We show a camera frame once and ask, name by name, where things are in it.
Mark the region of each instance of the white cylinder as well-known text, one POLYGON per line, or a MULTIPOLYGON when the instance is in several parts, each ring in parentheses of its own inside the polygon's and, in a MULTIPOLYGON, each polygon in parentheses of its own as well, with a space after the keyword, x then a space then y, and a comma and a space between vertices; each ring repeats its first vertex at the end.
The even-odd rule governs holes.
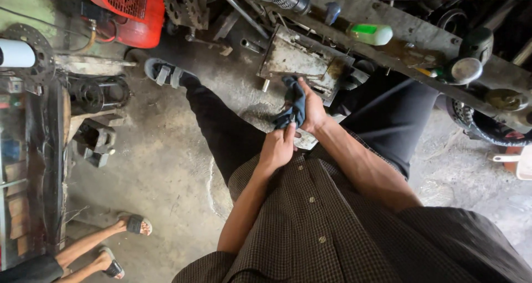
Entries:
POLYGON ((35 53, 26 42, 0 39, 0 67, 25 68, 34 64, 35 53))

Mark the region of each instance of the shirt sleeve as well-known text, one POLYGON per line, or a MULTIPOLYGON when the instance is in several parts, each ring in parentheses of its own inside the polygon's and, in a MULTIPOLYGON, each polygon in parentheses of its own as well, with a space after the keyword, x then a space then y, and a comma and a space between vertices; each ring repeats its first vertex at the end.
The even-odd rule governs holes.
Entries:
POLYGON ((450 207, 413 207, 397 214, 482 282, 532 282, 532 269, 488 218, 450 207))
POLYGON ((212 252, 182 269, 172 283, 222 282, 235 259, 235 254, 212 252))

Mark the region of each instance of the black sandal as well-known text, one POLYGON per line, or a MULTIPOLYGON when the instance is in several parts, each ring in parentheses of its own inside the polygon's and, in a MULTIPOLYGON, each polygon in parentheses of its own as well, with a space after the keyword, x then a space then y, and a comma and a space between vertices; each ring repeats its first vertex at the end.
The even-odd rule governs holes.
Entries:
POLYGON ((128 230, 128 232, 140 234, 142 222, 145 222, 150 227, 150 229, 148 230, 148 235, 152 233, 153 227, 147 218, 144 218, 143 216, 138 214, 131 214, 127 212, 118 213, 118 219, 122 218, 123 216, 129 216, 128 223, 126 225, 126 229, 128 230))
POLYGON ((104 271, 102 271, 104 274, 108 275, 109 277, 111 278, 115 278, 116 276, 118 276, 119 274, 122 275, 120 278, 115 278, 115 279, 122 279, 124 277, 124 275, 126 274, 126 272, 124 272, 122 266, 120 266, 120 264, 118 264, 118 261, 116 261, 116 259, 114 258, 114 255, 113 255, 113 252, 111 251, 110 248, 108 247, 101 247, 99 252, 107 252, 109 254, 109 256, 111 257, 111 265, 104 271))

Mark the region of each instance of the hand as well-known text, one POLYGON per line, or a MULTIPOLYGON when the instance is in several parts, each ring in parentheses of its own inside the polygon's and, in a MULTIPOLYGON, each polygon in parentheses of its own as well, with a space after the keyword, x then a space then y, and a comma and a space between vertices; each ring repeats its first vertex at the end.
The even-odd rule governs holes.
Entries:
POLYGON ((266 134, 257 168, 273 173, 287 164, 294 154, 294 135, 296 123, 290 123, 285 129, 274 130, 266 134))
POLYGON ((316 95, 314 91, 305 83, 305 80, 300 77, 297 79, 299 85, 305 91, 305 122, 301 125, 301 129, 314 134, 317 129, 323 126, 328 117, 323 108, 323 102, 320 96, 316 95))

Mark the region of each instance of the blue rag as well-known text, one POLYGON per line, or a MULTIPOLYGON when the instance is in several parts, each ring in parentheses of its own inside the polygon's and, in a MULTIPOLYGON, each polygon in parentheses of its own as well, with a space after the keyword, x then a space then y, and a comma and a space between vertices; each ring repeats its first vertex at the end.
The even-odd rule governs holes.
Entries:
POLYGON ((283 129, 290 122, 299 128, 305 122, 305 92, 297 83, 296 76, 284 76, 283 82, 288 89, 285 94, 285 109, 273 117, 275 129, 283 129))

